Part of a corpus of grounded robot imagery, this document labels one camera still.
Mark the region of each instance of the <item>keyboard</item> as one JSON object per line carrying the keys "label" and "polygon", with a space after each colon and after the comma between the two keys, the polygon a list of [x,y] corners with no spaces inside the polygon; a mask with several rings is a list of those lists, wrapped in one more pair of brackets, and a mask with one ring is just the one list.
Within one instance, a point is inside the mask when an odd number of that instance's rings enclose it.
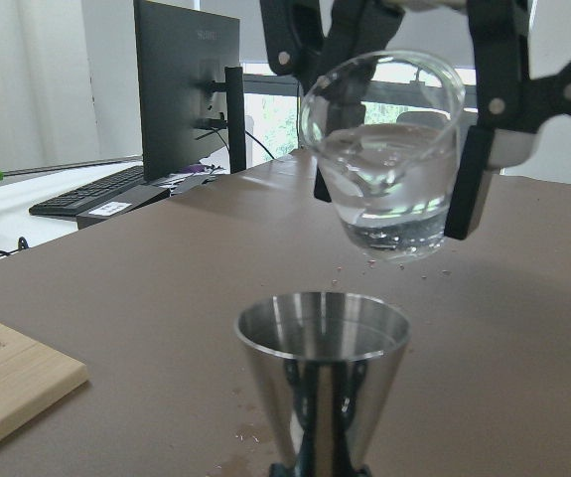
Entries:
{"label": "keyboard", "polygon": [[129,167],[36,204],[29,208],[29,214],[74,217],[144,182],[144,166]]}

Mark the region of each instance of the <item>computer monitor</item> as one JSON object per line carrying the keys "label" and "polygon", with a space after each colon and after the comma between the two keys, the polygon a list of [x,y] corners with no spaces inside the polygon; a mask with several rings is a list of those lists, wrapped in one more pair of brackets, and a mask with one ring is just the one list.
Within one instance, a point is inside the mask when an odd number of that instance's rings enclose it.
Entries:
{"label": "computer monitor", "polygon": [[133,5],[145,179],[198,163],[223,141],[231,172],[244,169],[239,20],[149,0]]}

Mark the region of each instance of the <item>sticker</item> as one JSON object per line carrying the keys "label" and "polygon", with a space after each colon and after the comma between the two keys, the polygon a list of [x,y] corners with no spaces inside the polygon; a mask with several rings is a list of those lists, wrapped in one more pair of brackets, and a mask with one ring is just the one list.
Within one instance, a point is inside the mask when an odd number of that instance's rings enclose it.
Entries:
{"label": "sticker", "polygon": [[108,204],[104,204],[103,206],[98,207],[94,211],[90,211],[89,214],[93,216],[109,217],[123,211],[130,206],[132,206],[132,204],[126,204],[125,202],[109,202]]}

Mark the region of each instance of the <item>metal cup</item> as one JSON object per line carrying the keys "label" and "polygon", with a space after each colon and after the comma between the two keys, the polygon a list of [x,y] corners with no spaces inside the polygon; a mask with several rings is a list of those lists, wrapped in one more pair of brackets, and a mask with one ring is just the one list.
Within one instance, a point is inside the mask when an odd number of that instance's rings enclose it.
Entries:
{"label": "metal cup", "polygon": [[294,293],[252,305],[235,330],[282,459],[272,475],[366,475],[364,455],[408,341],[402,313],[356,294]]}

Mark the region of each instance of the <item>wooden board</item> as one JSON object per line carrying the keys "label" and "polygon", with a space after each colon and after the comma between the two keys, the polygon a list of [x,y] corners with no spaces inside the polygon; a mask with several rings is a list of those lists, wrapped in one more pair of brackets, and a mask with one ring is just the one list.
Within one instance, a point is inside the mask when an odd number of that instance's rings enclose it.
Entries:
{"label": "wooden board", "polygon": [[0,439],[87,379],[83,363],[0,323]]}

